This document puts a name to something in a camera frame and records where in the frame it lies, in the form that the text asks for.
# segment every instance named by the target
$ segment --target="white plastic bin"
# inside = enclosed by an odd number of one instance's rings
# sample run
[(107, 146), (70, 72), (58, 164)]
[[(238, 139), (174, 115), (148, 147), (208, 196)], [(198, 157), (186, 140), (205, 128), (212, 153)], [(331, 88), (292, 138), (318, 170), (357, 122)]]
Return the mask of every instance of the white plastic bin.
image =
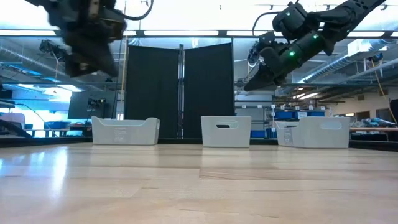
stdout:
[(155, 145), (159, 137), (160, 121), (108, 120), (92, 117), (94, 144)]
[(249, 147), (251, 117), (202, 116), (204, 147)]
[(306, 117), (276, 122), (278, 145), (314, 149), (347, 149), (349, 118)]

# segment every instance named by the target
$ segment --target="bin handle cutout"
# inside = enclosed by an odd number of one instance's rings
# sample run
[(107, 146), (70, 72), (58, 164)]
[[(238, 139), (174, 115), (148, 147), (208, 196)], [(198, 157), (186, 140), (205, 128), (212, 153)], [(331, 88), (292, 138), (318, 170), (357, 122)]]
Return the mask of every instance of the bin handle cutout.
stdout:
[(238, 128), (237, 121), (217, 121), (216, 127), (217, 128)]
[(340, 130), (342, 127), (339, 121), (325, 121), (320, 126), (324, 130)]

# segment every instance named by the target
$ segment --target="wood grain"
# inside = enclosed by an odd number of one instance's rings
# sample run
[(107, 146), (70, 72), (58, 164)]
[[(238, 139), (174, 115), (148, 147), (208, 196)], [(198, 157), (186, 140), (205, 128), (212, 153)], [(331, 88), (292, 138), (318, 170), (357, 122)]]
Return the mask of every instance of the wood grain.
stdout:
[(0, 223), (396, 223), (398, 154), (69, 146), (0, 150)]

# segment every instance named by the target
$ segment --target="ductwork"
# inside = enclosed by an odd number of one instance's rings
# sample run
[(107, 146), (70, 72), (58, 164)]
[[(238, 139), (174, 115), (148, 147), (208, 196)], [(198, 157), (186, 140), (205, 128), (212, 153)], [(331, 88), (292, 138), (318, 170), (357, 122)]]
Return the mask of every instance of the ductwork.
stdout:
[[(366, 47), (366, 49), (362, 49), (362, 51), (357, 51), (356, 54), (352, 54), (351, 52), (349, 52), (349, 50), (345, 50), (344, 52), (338, 54), (337, 56), (333, 57), (332, 59), (303, 75), (303, 78), (299, 83), (312, 83), (315, 80), (330, 75), (333, 72), (336, 72), (358, 60), (372, 57), (376, 55), (380, 49), (391, 44), (396, 44), (396, 41), (393, 39), (361, 40), (361, 45), (363, 47)], [(279, 90), (278, 95), (288, 95), (292, 90), (294, 90), (294, 87), (291, 86), (283, 88)]]
[[(58, 74), (57, 80), (60, 81), (70, 81), (76, 82), (76, 84), (84, 83), (83, 80), (79, 78), (71, 79), (63, 69), (55, 68), (55, 63), (51, 63), (45, 58), (40, 58), (38, 55), (34, 55), (29, 50), (24, 49), (23, 47), (13, 44), (8, 40), (0, 40), (0, 61), (4, 63), (8, 62), (20, 62), (21, 66), (35, 72), (40, 73), (43, 77), (51, 77), (55, 78), (55, 74)], [(94, 86), (87, 86), (91, 90), (101, 90)]]

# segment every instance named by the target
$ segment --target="pink object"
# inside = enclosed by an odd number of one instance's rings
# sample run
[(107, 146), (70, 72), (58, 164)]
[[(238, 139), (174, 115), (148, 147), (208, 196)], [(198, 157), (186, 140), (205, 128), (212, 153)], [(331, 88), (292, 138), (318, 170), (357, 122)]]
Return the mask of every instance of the pink object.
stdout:
[(25, 124), (25, 115), (20, 113), (3, 113), (0, 115), (0, 119), (3, 121)]

